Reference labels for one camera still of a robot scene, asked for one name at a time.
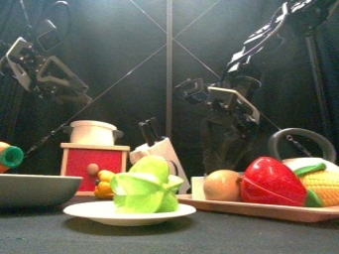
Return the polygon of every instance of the lid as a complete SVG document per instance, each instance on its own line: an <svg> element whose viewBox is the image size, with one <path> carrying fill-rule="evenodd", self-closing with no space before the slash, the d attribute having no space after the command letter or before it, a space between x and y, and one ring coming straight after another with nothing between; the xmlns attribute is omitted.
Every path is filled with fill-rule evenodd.
<svg viewBox="0 0 339 254"><path fill-rule="evenodd" d="M19 147L9 146L0 155L0 164L8 168L16 168L24 159L23 150Z"/></svg>
<svg viewBox="0 0 339 254"><path fill-rule="evenodd" d="M71 123L72 127L78 127L78 126L99 126L103 128L107 128L110 130L116 130L116 127L112 124L104 123L104 122L99 122L99 121L88 121L88 120L82 120L82 121L75 121Z"/></svg>

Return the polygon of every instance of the wooden tray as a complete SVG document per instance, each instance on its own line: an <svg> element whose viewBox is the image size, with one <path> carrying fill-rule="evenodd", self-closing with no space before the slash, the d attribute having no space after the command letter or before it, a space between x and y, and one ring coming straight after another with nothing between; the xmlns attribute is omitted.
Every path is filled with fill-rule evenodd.
<svg viewBox="0 0 339 254"><path fill-rule="evenodd" d="M298 222L318 222L339 218L339 206L310 208L250 202L199 200L192 199L190 194L179 194L178 199L180 203L190 204L200 210L284 219Z"/></svg>

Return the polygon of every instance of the metal pole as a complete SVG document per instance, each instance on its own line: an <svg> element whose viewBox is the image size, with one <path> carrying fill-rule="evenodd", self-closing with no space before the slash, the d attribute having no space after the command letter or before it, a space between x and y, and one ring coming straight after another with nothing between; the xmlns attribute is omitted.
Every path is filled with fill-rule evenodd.
<svg viewBox="0 0 339 254"><path fill-rule="evenodd" d="M166 89L166 136L172 137L172 0L167 0L167 89Z"/></svg>
<svg viewBox="0 0 339 254"><path fill-rule="evenodd" d="M320 63L319 63L319 56L316 51L316 43L315 43L314 35L310 35L306 37L306 45L308 50L310 62L311 62L312 78L315 83L315 92L316 92L319 110L322 115L323 131L328 140L332 141L332 129L330 124L330 117L328 117L330 114L327 110L327 102L326 102L326 95L324 95L324 84L323 84L323 78L320 73Z"/></svg>

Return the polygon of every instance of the black curtain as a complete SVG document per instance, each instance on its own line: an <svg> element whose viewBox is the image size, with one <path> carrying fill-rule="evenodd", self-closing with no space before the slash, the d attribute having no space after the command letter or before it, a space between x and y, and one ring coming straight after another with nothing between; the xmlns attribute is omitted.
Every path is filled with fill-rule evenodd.
<svg viewBox="0 0 339 254"><path fill-rule="evenodd" d="M31 26L56 1L24 0ZM219 81L234 53L243 48L250 34L270 20L284 1L180 0L174 1L174 86L187 78ZM144 143L138 123L156 117L166 131L167 83L167 1L99 0L68 1L72 30L63 43L46 55L55 55L88 85L95 104L74 120L99 120L124 132L118 145L131 150ZM63 8L51 14L62 35L68 27ZM318 28L316 44L326 84L332 141L338 144L338 11ZM5 0L0 10L0 40L11 45L30 37L20 1ZM0 140L24 151L51 134L83 108L58 104L26 91L16 80L0 76ZM188 177L204 172L200 122L208 114L204 104L192 106L172 96L172 143ZM254 104L280 128L299 127L326 135L316 97L312 69L304 38L292 38L271 56L256 91ZM242 171L255 157L267 154L266 142L276 130L262 119L254 150L242 160ZM22 174L60 173L62 142L70 136L59 132L30 154Z"/></svg>

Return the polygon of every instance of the plate rim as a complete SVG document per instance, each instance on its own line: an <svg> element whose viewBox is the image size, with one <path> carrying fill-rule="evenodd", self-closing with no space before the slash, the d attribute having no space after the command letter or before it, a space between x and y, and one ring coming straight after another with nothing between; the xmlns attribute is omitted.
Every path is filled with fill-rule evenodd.
<svg viewBox="0 0 339 254"><path fill-rule="evenodd" d="M179 203L179 209L176 211L171 212L155 212L155 213L116 213L114 212L111 216L106 216L103 214L76 214L74 212L70 212L70 210L75 207L82 207L82 206L92 206L92 205L106 205L111 204L112 207L115 206L112 200L110 201L92 201L92 202L80 202L71 204L67 206L63 210L63 212L67 215L75 216L75 217L82 217L82 218L88 218L88 219L107 219L107 220L158 220L158 219L170 219L180 216L187 216L190 214L194 214L196 212L196 207L191 204L186 203Z"/></svg>

